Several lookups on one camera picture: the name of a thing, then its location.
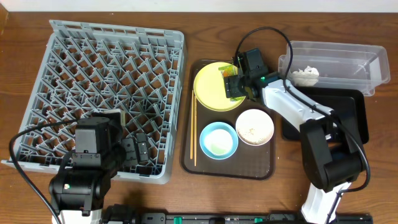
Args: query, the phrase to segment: white arm section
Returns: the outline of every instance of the white arm section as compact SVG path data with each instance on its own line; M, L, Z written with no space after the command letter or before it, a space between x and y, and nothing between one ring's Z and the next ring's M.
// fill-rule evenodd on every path
M337 197L337 192L342 189L348 189L350 185L351 183L345 182L333 188L332 191L325 193L323 190L320 190L311 184L307 200L301 208L301 213L303 214L305 220L310 223L326 223L330 209L335 202L335 198ZM329 222L336 218L336 208L331 214Z
M101 220L101 209L90 212L90 216L84 217L81 211L62 210L58 216L62 224L99 224Z
M286 80L286 85L290 87L293 93L299 96L301 99L316 105L318 109L330 114L331 108L322 106L319 103L311 100L309 97L298 91L290 81ZM284 117L290 124L292 124L297 130L300 130L300 124L306 122L309 119L320 119L324 116L316 111L311 110L303 103L299 102L285 91L283 80L277 80L268 84L262 89L262 95L264 97L264 104L279 113Z

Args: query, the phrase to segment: plate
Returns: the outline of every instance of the plate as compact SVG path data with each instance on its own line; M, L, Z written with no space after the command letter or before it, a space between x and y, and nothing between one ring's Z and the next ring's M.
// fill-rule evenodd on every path
M274 134L274 122L271 117L257 109L241 113L236 120L235 128L239 138L250 146L261 146L269 142Z
M231 101L225 95L224 79L218 68L230 65L226 62L215 62L203 67L193 81L193 91L198 101L214 111L229 111L238 107L245 98Z
M217 129L223 129L223 130L229 132L229 134L232 137L232 149L227 154L222 155L222 156L216 156L213 153L211 153L205 144L206 136ZM200 147L201 147L201 150L203 151L203 153L205 153L206 156L208 156L212 159L217 159L217 160L227 159L227 158L231 157L236 152L236 149L238 148L238 142L239 142L239 138L238 138L238 135L236 134L235 129L232 128L231 125L226 124L224 122L214 122L214 123L209 124L200 133L200 138L199 138L199 144L200 144Z

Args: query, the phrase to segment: clear plastic container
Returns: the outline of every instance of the clear plastic container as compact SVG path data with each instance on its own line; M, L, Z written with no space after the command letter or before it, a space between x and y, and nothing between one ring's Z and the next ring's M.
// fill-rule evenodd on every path
M326 42L292 41L293 62L289 71L304 70L307 66L319 71L313 87L359 90L372 96L374 88L391 79L387 52L374 45L338 44ZM290 52L279 57L279 72L284 74Z

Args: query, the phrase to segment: white wall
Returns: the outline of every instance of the white wall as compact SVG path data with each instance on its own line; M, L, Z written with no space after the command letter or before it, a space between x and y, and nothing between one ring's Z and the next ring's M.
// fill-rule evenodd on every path
M398 12L398 0L0 0L12 11Z

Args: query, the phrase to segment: transparent bin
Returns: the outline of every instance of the transparent bin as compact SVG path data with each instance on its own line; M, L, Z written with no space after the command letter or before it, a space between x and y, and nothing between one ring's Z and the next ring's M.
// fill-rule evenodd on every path
M151 160L125 166L113 179L168 182L186 65L184 35L85 22L50 24L54 33L19 131L121 109L126 112L123 138L145 133ZM14 153L21 167L56 174L62 157L75 148L75 128L76 123L47 127L17 139ZM11 161L1 162L13 167Z
M374 45L339 44L326 42L292 41L292 72L307 66L319 71L313 87L359 90L364 96L372 96L374 88L391 79L387 52ZM279 57L278 71L285 74L289 63L289 46L286 55Z

